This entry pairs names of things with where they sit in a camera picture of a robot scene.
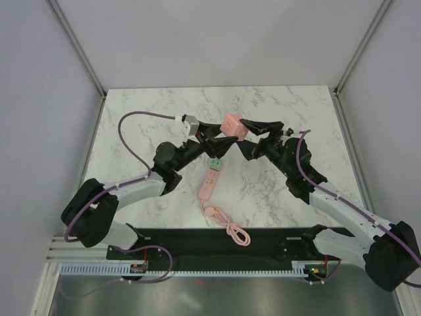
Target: white marble table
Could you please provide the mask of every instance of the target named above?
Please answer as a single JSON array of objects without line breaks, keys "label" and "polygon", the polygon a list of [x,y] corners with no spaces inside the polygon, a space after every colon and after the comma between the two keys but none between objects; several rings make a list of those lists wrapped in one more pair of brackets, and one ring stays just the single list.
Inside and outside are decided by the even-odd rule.
[{"label": "white marble table", "polygon": [[[140,162],[125,150],[117,134],[120,117],[130,111],[189,114],[212,123],[221,123],[228,113],[238,113],[245,119],[280,120],[286,128],[294,130],[310,128],[312,132],[306,139],[312,152],[312,165],[344,194],[360,202],[326,86],[110,90],[86,179],[120,181],[145,172]],[[161,142],[179,146],[185,140],[173,121],[143,115],[127,118],[122,130],[129,146],[150,165]],[[285,185],[285,176],[265,157],[247,162],[234,145],[222,161],[222,174],[210,203],[223,208],[241,226],[340,226],[323,212],[294,198]],[[202,215],[197,198],[208,165],[209,158],[204,154],[181,170],[183,180],[172,193],[129,205],[115,219],[136,227],[216,227]]]}]

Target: gray wall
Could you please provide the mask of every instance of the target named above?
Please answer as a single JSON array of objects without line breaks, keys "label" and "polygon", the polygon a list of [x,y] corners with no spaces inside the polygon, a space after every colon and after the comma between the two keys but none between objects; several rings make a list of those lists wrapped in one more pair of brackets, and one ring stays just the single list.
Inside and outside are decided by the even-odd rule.
[{"label": "gray wall", "polygon": [[44,1],[0,10],[0,310],[27,315],[100,99]]},{"label": "gray wall", "polygon": [[421,1],[394,2],[341,99],[377,212],[411,224],[421,243],[420,17]]},{"label": "gray wall", "polygon": [[339,81],[382,0],[58,0],[109,88]]}]

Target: purple cable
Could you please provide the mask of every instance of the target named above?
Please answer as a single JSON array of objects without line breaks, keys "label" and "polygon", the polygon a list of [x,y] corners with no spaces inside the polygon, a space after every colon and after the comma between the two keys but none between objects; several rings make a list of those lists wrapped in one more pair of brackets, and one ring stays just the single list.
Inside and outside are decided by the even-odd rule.
[{"label": "purple cable", "polygon": [[119,279],[119,278],[112,279],[112,280],[110,280],[110,281],[108,281],[108,282],[106,282],[106,283],[104,283],[104,284],[102,284],[102,285],[98,286],[97,288],[94,288],[93,290],[90,290],[89,292],[86,292],[85,294],[82,294],[82,295],[79,295],[79,296],[70,296],[70,295],[68,295],[68,294],[64,293],[64,290],[62,289],[62,286],[61,286],[61,284],[60,284],[60,286],[59,286],[59,292],[60,292],[60,294],[61,294],[61,295],[62,295],[62,296],[63,296],[66,300],[70,300],[70,301],[78,301],[78,300],[81,300],[82,298],[85,298],[86,296],[91,295],[92,293],[95,293],[95,292],[97,292],[97,291],[99,291],[99,290],[102,290],[104,287],[106,287],[106,286],[108,286],[108,285],[110,285],[110,284],[114,284],[114,283],[117,283],[117,282],[120,282],[120,279]]},{"label": "purple cable", "polygon": [[131,249],[131,250],[124,250],[124,249],[121,249],[120,247],[116,247],[116,246],[113,246],[113,247],[116,250],[121,251],[122,253],[133,253],[133,252],[137,252],[137,251],[141,251],[141,250],[145,250],[145,249],[158,249],[158,250],[162,250],[164,253],[166,253],[168,255],[168,258],[170,258],[170,266],[168,267],[168,270],[163,275],[161,275],[160,277],[154,278],[153,280],[139,280],[139,281],[132,280],[131,283],[138,283],[138,284],[157,283],[159,281],[164,280],[170,274],[170,272],[172,270],[173,260],[172,260],[171,253],[166,248],[164,248],[162,246],[150,245],[150,246],[143,246],[143,247]]},{"label": "purple cable", "polygon": [[[296,152],[296,155],[295,155],[295,161],[297,162],[298,170],[301,173],[301,175],[304,177],[304,179],[306,181],[308,181],[312,186],[314,186],[315,188],[318,188],[319,190],[325,192],[326,194],[329,194],[330,196],[333,196],[334,198],[336,198],[337,195],[334,192],[332,192],[332,191],[330,191],[328,189],[325,189],[325,188],[319,186],[314,181],[312,181],[305,174],[303,168],[301,167],[300,158],[299,158],[300,157],[301,144],[303,143],[304,137],[309,132],[310,132],[310,130],[305,130],[305,131],[300,132],[301,133],[301,137],[300,137],[300,139],[298,141],[297,152]],[[342,203],[348,205],[350,208],[354,209],[358,214],[360,214],[361,216],[363,216],[370,223],[373,223],[374,224],[376,222],[370,215],[367,215],[358,205],[355,205],[354,203],[348,201],[347,199],[345,199],[345,198],[343,198],[341,196],[338,197],[338,200],[341,201]],[[398,238],[394,233],[390,232],[387,228],[383,227],[382,225],[379,224],[379,225],[375,225],[375,226],[377,226],[381,231],[383,231],[385,234],[387,234],[393,240],[395,240],[399,245],[401,245],[403,247],[403,249],[405,249],[410,254],[410,256],[415,260],[415,262],[417,263],[417,265],[419,267],[421,267],[421,259],[418,258],[418,256],[408,247],[408,245],[406,245],[400,238]],[[406,285],[413,286],[415,288],[421,288],[421,284],[414,284],[414,283],[407,282],[407,281],[404,281],[404,283]]]},{"label": "purple cable", "polygon": [[[129,145],[126,143],[126,141],[123,138],[122,132],[121,132],[121,126],[123,123],[123,120],[127,117],[130,117],[132,115],[136,115],[136,114],[142,114],[142,115],[150,115],[152,117],[160,117],[162,119],[169,119],[169,120],[175,120],[176,117],[171,117],[168,115],[162,115],[162,114],[157,114],[157,113],[152,113],[152,112],[147,112],[147,111],[133,111],[133,112],[129,112],[125,115],[123,115],[123,117],[120,119],[120,121],[118,122],[118,136],[120,137],[121,142],[123,143],[124,147],[137,159],[139,160],[147,169],[147,176],[151,175],[151,167],[146,163],[146,161],[144,161],[141,157],[139,157],[130,147]],[[141,182],[144,181],[146,179],[146,176],[142,176],[141,178],[137,178],[134,180],[130,180],[130,181],[126,181],[121,183],[119,186],[123,187],[123,186],[128,186],[129,184],[133,184],[133,183],[137,183],[137,182]],[[78,242],[79,239],[74,238],[74,239],[69,239],[69,234],[70,231],[72,230],[73,226],[76,224],[76,222],[78,221],[78,219],[86,212],[87,209],[89,209],[89,206],[92,203],[95,203],[101,196],[103,196],[104,194],[113,191],[117,189],[116,186],[111,186],[110,188],[104,189],[103,191],[101,191],[100,193],[98,193],[95,197],[93,197],[89,202],[87,202],[85,204],[85,206],[83,206],[79,213],[76,214],[76,216],[72,219],[72,221],[70,222],[70,224],[67,226],[67,229],[64,232],[64,240],[66,242]]]},{"label": "purple cable", "polygon": [[[331,278],[333,278],[334,277],[334,275],[337,273],[337,270],[338,270],[338,268],[339,268],[339,266],[341,265],[341,263],[342,263],[342,260],[339,260],[338,262],[337,262],[337,265],[336,265],[336,267],[335,267],[335,269],[332,271],[332,273],[330,273],[324,280],[320,280],[320,281],[311,281],[312,283],[310,284],[310,285],[313,285],[313,284],[324,284],[324,283],[326,283],[327,281],[329,281]],[[305,282],[305,283],[309,283],[309,281],[307,281],[307,280],[301,280],[300,278],[298,278],[298,279],[296,279],[297,281],[300,281],[300,282]]]},{"label": "purple cable", "polygon": [[[168,270],[163,275],[159,276],[158,278],[154,278],[153,280],[138,280],[138,281],[136,281],[136,280],[124,280],[123,279],[123,281],[126,281],[127,283],[136,283],[136,284],[157,283],[157,282],[160,282],[160,281],[164,280],[172,270],[173,259],[172,259],[171,253],[166,248],[164,248],[162,246],[150,245],[150,246],[144,246],[144,247],[140,247],[140,248],[136,248],[136,249],[132,249],[132,250],[124,250],[124,249],[121,249],[120,247],[116,247],[116,246],[113,246],[113,248],[122,252],[122,253],[133,253],[133,252],[137,252],[137,251],[141,251],[141,250],[145,250],[145,249],[158,249],[158,250],[162,250],[163,252],[165,252],[168,255],[168,258],[170,258],[170,265],[168,267]],[[99,290],[102,290],[104,287],[106,287],[110,284],[114,284],[114,283],[117,283],[117,282],[120,282],[120,281],[122,281],[121,278],[116,278],[116,279],[110,280],[110,281],[98,286],[97,288],[94,288],[93,290],[90,290],[89,292],[87,292],[85,294],[82,294],[82,295],[79,295],[79,296],[69,296],[68,294],[64,293],[64,291],[62,289],[62,286],[60,284],[59,285],[59,292],[67,300],[78,301],[78,300],[81,300],[82,298],[85,298],[86,296],[91,295],[92,293],[95,293]]]}]

